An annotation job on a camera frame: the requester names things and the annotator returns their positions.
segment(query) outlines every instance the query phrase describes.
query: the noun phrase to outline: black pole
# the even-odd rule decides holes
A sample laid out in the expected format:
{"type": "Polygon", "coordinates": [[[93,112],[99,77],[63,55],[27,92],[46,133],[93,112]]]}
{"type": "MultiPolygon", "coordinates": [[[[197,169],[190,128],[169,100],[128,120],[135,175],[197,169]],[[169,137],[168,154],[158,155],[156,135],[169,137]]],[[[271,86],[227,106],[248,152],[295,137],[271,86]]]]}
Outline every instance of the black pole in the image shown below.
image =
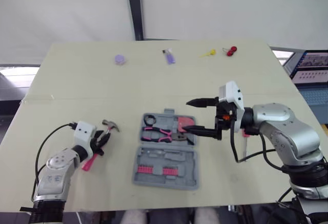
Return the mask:
{"type": "Polygon", "coordinates": [[[135,40],[144,39],[144,31],[142,29],[142,12],[140,0],[129,0],[132,14],[133,28],[135,40]]]}

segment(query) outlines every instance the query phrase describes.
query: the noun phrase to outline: hammer head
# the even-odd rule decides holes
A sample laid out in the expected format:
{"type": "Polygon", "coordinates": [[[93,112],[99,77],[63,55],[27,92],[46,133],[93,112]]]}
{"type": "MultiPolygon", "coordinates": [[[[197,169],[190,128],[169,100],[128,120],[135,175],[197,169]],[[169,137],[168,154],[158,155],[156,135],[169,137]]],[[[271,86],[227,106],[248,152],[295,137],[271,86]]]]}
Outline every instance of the hammer head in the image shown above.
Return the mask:
{"type": "Polygon", "coordinates": [[[108,120],[103,120],[102,121],[102,124],[103,125],[106,125],[106,126],[108,126],[108,127],[110,127],[110,128],[115,128],[118,132],[119,132],[119,128],[118,128],[118,125],[115,123],[115,122],[113,122],[113,121],[108,121],[108,120]]]}

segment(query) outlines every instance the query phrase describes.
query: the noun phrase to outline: robotic arm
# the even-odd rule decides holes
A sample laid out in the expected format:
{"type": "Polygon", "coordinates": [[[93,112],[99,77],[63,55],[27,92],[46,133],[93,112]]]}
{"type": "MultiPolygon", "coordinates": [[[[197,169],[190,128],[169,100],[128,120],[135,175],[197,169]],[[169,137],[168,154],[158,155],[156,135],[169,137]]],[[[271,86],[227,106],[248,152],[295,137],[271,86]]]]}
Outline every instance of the robotic arm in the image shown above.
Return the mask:
{"type": "Polygon", "coordinates": [[[104,153],[101,147],[108,141],[110,129],[97,140],[103,131],[97,131],[94,125],[83,121],[75,125],[74,147],[64,149],[48,159],[36,190],[33,208],[21,208],[21,211],[32,213],[29,223],[62,223],[70,181],[75,169],[83,160],[91,159],[94,153],[104,153]]]}
{"type": "Polygon", "coordinates": [[[319,136],[310,126],[299,121],[290,108],[276,103],[245,108],[242,93],[235,82],[220,87],[219,97],[193,99],[187,104],[195,107],[216,106],[214,129],[203,126],[187,126],[184,129],[218,140],[222,139],[222,130],[231,129],[232,148],[237,162],[233,132],[242,128],[246,134],[260,135],[264,147],[262,135],[266,136],[283,162],[281,168],[272,166],[289,175],[291,188],[299,201],[308,203],[307,199],[316,199],[328,212],[328,201],[320,200],[328,198],[328,167],[319,147],[319,136]]]}

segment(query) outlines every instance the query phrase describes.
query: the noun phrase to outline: person's leg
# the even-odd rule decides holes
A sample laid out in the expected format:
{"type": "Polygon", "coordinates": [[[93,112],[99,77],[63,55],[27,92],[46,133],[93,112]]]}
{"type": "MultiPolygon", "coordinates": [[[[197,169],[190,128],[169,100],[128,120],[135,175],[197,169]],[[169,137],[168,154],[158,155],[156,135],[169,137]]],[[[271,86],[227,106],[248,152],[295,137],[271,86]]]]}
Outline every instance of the person's leg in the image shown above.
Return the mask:
{"type": "Polygon", "coordinates": [[[195,224],[220,224],[219,216],[213,207],[199,207],[195,210],[195,224]]]}
{"type": "Polygon", "coordinates": [[[126,210],[120,224],[147,224],[146,210],[126,210]]]}

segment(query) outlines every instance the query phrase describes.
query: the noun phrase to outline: window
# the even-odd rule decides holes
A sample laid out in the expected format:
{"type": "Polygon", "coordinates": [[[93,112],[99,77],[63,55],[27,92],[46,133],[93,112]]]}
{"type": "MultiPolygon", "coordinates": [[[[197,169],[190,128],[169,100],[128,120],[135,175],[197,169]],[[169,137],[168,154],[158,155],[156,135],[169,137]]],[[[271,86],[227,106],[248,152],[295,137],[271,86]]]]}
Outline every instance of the window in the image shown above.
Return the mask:
{"type": "Polygon", "coordinates": [[[294,54],[292,51],[276,51],[272,50],[273,54],[275,54],[276,58],[279,60],[281,65],[284,65],[289,58],[294,54]]]}
{"type": "Polygon", "coordinates": [[[0,67],[0,75],[4,76],[15,87],[30,87],[39,67],[0,67]]]}

